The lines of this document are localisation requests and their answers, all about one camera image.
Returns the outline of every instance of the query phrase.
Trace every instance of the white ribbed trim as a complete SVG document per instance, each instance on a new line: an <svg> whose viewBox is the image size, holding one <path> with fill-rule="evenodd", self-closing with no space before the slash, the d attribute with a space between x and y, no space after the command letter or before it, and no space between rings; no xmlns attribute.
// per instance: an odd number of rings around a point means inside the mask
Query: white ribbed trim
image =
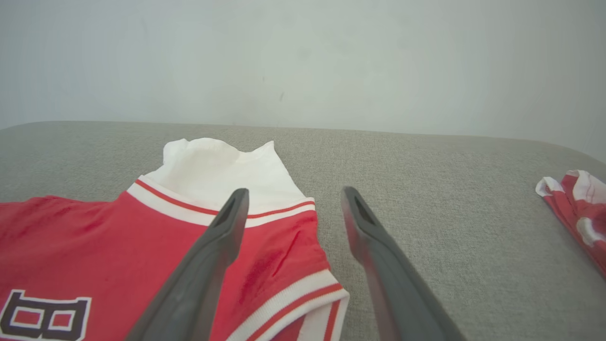
<svg viewBox="0 0 606 341"><path fill-rule="evenodd" d="M579 172L585 172L585 171L584 170L569 170L568 172L566 172L566 175L570 175L571 177L578 178Z"/></svg>
<svg viewBox="0 0 606 341"><path fill-rule="evenodd" d="M281 292L274 295L249 316L236 330L230 335L227 341L245 341L248 340L258 329L263 327L273 316L280 313L283 309L291 309L286 315L270 326L263 334L254 341L267 341L277 335L282 329L293 323L301 316L312 312L322 306L330 306L333 302L347 300L349 293L344 289L337 289L318 297L310 297L309 300L301 302L298 306L290 306L292 303L302 298L307 294L311 294L328 286L337 284L337 280L329 270L323 270L315 274L304 277L297 282L285 288ZM326 320L316 320L319 328L326 328Z"/></svg>
<svg viewBox="0 0 606 341"><path fill-rule="evenodd" d="M593 229L593 222L587 217L583 217L576 222L576 229L579 231L585 244L591 247L598 240L606 242L606 236Z"/></svg>
<svg viewBox="0 0 606 341"><path fill-rule="evenodd" d="M166 188L163 188L162 186L154 183L149 178L146 178L143 175L139 177L139 181L145 183L147 186L152 187L154 190L160 192L161 194L163 194L167 197L170 197L176 201L179 201L181 203L184 203L186 205L196 206L197 208L202 208L202 209L206 209L209 211L218 211L221 209L221 207L216 207L214 205L203 206L203 205L201 205L201 203L199 203L197 201L190 200L188 198L183 197L182 195L174 193ZM214 214L212 212L204 213L204 212L194 211L192 209L182 207L178 204L171 203L171 202L157 196L156 194L150 192L148 189L144 188L143 186L141 186L137 183L133 183L129 187L127 192L130 195L132 195L135 199L140 201L142 204L144 204L162 214L168 215L169 217L173 217L175 219L182 220L182 221L187 221L188 223L208 226L216 216L216 214ZM245 227L252 228L255 226L269 223L270 221L275 221L275 220L279 220L282 218L291 217L291 216L299 214L301 212L315 211L316 206L315 206L315 204L313 204L313 202L314 202L313 198L306 198L299 202L290 203L281 208L264 207L263 209L265 209L265 211L261 211L261 212L249 211L248 212L249 215L258 215L258 214L263 214L265 212L272 212L272 211L278 211L281 209L287 209L287 208L296 206L297 204L309 203L309 204L305 204L305 205L300 206L295 209L290 209L285 212L271 213L268 215L264 215L263 217L248 218L246 220Z"/></svg>
<svg viewBox="0 0 606 341"><path fill-rule="evenodd" d="M331 309L332 305L323 305L314 311L308 312L299 330L297 341L324 340Z"/></svg>
<svg viewBox="0 0 606 341"><path fill-rule="evenodd" d="M562 187L562 185L560 185L560 183L556 181L556 179L544 177L539 181L538 184L536 184L536 188L534 189L534 191L542 197L551 197L551 192L563 192L564 188Z"/></svg>
<svg viewBox="0 0 606 341"><path fill-rule="evenodd" d="M339 302L339 310L337 311L337 318L335 319L335 326L333 327L333 335L330 341L339 341L341 339L341 330L343 329L343 322L345 321L345 312L347 311L347 305L349 303L349 295L344 297Z"/></svg>

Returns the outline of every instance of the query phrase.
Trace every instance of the red t-shirt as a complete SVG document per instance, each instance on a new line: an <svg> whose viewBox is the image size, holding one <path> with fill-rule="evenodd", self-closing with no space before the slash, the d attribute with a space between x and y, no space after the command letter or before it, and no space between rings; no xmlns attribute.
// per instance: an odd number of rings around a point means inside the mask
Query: red t-shirt
<svg viewBox="0 0 606 341"><path fill-rule="evenodd" d="M217 207L141 176L113 202L0 204L0 339L122 340ZM338 340L348 293L331 275L312 199L249 210L212 341Z"/></svg>

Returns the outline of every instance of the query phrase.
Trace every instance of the gray fabric surface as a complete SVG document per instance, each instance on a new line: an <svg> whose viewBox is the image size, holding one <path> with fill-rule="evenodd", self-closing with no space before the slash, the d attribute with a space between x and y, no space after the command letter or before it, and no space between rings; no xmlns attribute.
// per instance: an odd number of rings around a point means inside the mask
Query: gray fabric surface
<svg viewBox="0 0 606 341"><path fill-rule="evenodd" d="M543 176L606 165L551 144L344 130L47 122L0 130L0 201L113 200L171 140L269 140L305 195L351 293L342 340L376 340L364 272L339 204L355 186L469 340L604 340L606 281L535 194Z"/></svg>

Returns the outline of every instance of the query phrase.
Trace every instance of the red jersey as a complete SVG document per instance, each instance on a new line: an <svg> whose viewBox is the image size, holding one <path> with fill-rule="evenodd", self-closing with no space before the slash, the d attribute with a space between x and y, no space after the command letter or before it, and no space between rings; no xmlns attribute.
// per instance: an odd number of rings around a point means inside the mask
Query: red jersey
<svg viewBox="0 0 606 341"><path fill-rule="evenodd" d="M0 204L0 339L126 337L220 209L152 177L113 202ZM252 199L211 340L338 340L348 293L317 241L313 199Z"/></svg>
<svg viewBox="0 0 606 341"><path fill-rule="evenodd" d="M585 170L569 170L561 183L544 177L535 191L606 277L606 184Z"/></svg>

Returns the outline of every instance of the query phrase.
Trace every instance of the white fabric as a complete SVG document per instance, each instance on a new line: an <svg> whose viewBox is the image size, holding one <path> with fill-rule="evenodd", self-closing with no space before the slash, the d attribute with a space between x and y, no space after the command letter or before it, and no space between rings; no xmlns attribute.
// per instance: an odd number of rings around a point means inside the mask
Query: white fabric
<svg viewBox="0 0 606 341"><path fill-rule="evenodd" d="M341 331L343 330L343 322L345 322L345 312L347 311L348 304L349 295L341 299L339 302L339 310L337 310L335 326L333 327L333 335L331 336L330 341L339 341L341 339Z"/></svg>
<svg viewBox="0 0 606 341"><path fill-rule="evenodd" d="M589 246L593 246L598 240L606 241L606 235L600 234L593 228L593 222L587 217L583 217L576 222L576 229L583 238L583 242Z"/></svg>
<svg viewBox="0 0 606 341"><path fill-rule="evenodd" d="M551 197L551 192L560 191L563 192L564 188L560 185L556 179L551 177L544 177L536 184L534 191L542 197Z"/></svg>
<svg viewBox="0 0 606 341"><path fill-rule="evenodd" d="M287 308L289 305L297 301L297 299L337 283L337 280L329 270L323 270L300 279L274 295L269 301L263 304L230 335L227 341L247 340L254 331L259 329L265 322L269 321L272 316L279 313L282 309ZM287 325L294 322L300 316L322 306L328 306L330 310L330 305L335 301L344 301L345 311L347 309L347 302L349 301L349 293L343 289L337 289L328 294L301 303L288 314L279 319L256 340L271 340L271 338L280 332L280 330L284 329ZM319 323L318 328L322 328L322 325L324 328L326 328L327 321L314 320L314 322Z"/></svg>
<svg viewBox="0 0 606 341"><path fill-rule="evenodd" d="M578 178L573 189L575 200L585 200L592 204L606 203L606 184L586 170L569 170L566 174Z"/></svg>
<svg viewBox="0 0 606 341"><path fill-rule="evenodd" d="M212 207L220 208L238 188L249 190L251 211L270 211L305 199L276 154L273 141L252 152L241 152L212 138L172 141L164 146L163 165L146 176Z"/></svg>
<svg viewBox="0 0 606 341"><path fill-rule="evenodd" d="M332 305L323 305L305 315L297 341L324 340Z"/></svg>
<svg viewBox="0 0 606 341"><path fill-rule="evenodd" d="M189 200L188 198L185 198L182 195L179 195L166 188L163 188L162 186L159 186L158 184L156 184L153 181L151 181L150 179L148 179L145 175L141 175L139 177L139 181L152 187L153 189L164 194L167 197L175 199L176 201L180 201L181 203L189 204L192 206L196 206L197 208L203 208L203 209L207 209L207 210L218 211L221 209L220 206L213 207L207 203L201 203L201 202L198 202L195 200ZM163 199L163 198L157 196L156 194L150 192L149 190L147 190L146 188L142 187L141 185L139 185L137 183L133 183L128 188L127 192L130 195L132 195L135 199L139 200L142 204L146 205L147 207L150 207L162 214L168 215L169 217L173 217L175 219L182 220L182 221L187 221L188 223L208 226L213 221L213 219L215 219L215 217L216 217L215 212L195 211L191 208L185 208L178 204L169 202L166 199ZM294 208L294 209L289 209L284 212L277 211L277 212L274 212L274 213L271 213L268 215L263 215L262 217L255 217L255 214L263 214L263 213L271 212L271 211L277 210L277 209L280 209L280 210L288 209L288 207L296 206L298 204L300 204L301 206L298 206L297 208ZM244 228L253 228L255 226L269 223L270 221L275 221L275 220L279 220L279 219L286 218L286 217L292 217L293 215L299 214L301 212L314 211L315 209L316 209L316 206L313 202L313 198L305 198L299 202L290 203L289 206L281 207L281 208L273 207L273 208L269 209L269 208L257 207L256 211L251 210L249 208L248 209L248 218L246 219Z"/></svg>

